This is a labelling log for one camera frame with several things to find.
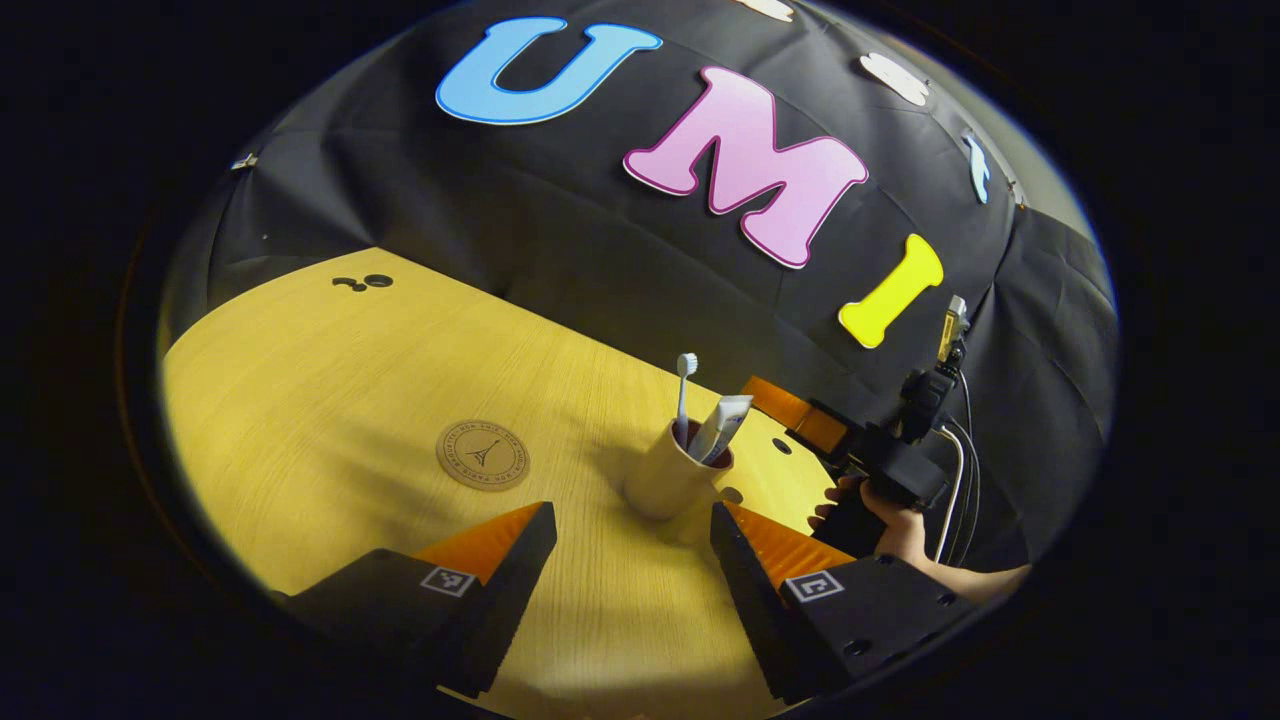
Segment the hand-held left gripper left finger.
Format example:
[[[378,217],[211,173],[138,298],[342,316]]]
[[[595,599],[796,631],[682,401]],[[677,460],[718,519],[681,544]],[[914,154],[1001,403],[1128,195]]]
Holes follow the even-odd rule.
[[[557,541],[554,506],[540,501],[413,555],[371,550],[274,598],[329,641],[476,698],[492,688]]]

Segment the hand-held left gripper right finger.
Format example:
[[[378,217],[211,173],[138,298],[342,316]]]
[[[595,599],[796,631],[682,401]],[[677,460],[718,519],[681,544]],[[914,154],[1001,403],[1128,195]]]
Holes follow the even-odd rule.
[[[892,555],[855,559],[733,502],[710,547],[772,696],[833,694],[923,653],[975,605]]]

